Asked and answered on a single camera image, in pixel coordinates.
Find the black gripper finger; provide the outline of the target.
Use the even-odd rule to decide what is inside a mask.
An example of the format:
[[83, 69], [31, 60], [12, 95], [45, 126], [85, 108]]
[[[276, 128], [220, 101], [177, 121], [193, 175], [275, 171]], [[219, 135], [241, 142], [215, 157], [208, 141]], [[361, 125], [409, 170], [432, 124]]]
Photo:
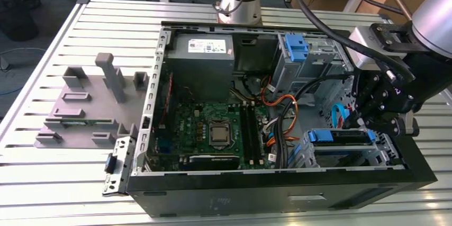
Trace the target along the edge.
[[379, 133], [385, 133], [392, 137], [416, 137], [420, 133], [413, 112], [395, 113], [380, 112], [364, 118], [365, 127]]
[[383, 88], [383, 75], [377, 72], [356, 72], [352, 84], [352, 112], [344, 120], [344, 129], [369, 124], [377, 116], [379, 106], [388, 97]]

